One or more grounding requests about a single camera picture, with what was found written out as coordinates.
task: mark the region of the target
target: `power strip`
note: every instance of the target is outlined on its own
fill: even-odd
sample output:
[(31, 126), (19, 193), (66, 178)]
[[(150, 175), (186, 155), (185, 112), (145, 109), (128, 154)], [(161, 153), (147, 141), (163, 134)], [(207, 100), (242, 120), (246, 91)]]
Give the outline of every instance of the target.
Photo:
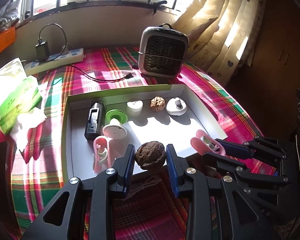
[[(50, 56), (47, 60), (53, 59), (58, 54)], [(63, 65), (69, 65), (72, 63), (83, 61), (84, 54), (83, 49), (74, 49), (70, 50), (66, 55), (61, 55), (57, 57), (55, 60), (50, 62), (38, 63), (32, 62), (24, 66), (25, 72), (27, 76), (31, 76), (42, 71), (46, 71), (48, 69), (60, 67)]]

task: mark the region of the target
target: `white tissue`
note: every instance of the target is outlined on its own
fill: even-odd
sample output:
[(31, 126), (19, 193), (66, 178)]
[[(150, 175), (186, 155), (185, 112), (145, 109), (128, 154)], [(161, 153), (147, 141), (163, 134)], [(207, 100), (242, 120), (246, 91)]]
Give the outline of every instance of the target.
[(18, 115), (17, 121), (11, 130), (11, 137), (17, 144), (17, 149), (23, 152), (28, 144), (27, 134), (31, 128), (37, 127), (46, 120), (46, 115), (42, 110), (35, 107), (29, 112)]

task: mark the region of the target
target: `green suction cup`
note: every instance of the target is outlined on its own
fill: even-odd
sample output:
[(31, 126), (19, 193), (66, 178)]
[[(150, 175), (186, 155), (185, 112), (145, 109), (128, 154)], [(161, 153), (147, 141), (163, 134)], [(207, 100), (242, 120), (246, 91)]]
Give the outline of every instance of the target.
[(123, 124), (128, 121), (128, 116), (123, 111), (113, 109), (106, 113), (106, 119), (109, 122), (112, 119), (117, 119), (121, 124)]

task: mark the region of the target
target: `metal screw cap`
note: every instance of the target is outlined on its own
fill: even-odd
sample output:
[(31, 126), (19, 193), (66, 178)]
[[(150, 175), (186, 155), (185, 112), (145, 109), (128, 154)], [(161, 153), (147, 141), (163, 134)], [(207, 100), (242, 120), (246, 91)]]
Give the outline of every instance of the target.
[(69, 182), (70, 182), (71, 184), (76, 184), (76, 183), (79, 182), (79, 179), (78, 179), (77, 177), (72, 177), (71, 179), (69, 179)]
[(114, 174), (115, 173), (115, 169), (114, 168), (109, 168), (109, 169), (106, 169), (106, 174)]
[(196, 170), (194, 168), (188, 168), (186, 169), (187, 173), (189, 174), (195, 174)]
[(250, 190), (248, 187), (246, 187), (246, 188), (244, 189), (244, 192), (247, 193), (247, 194), (249, 194), (249, 193), (251, 192), (251, 190)]
[(232, 178), (230, 177), (230, 176), (224, 176), (223, 177), (223, 180), (225, 181), (225, 182), (232, 182)]

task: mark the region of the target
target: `pink plastic clip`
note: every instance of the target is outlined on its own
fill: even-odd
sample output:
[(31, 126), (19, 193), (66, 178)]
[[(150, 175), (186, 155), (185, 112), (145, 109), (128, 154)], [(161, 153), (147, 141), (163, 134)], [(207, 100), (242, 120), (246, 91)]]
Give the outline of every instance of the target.
[(191, 138), (190, 144), (200, 155), (206, 152), (214, 152), (222, 156), (226, 155), (224, 147), (203, 130), (197, 130), (195, 137)]
[(98, 136), (93, 142), (94, 162), (93, 170), (95, 173), (100, 173), (108, 168), (111, 168), (109, 138), (106, 136)]

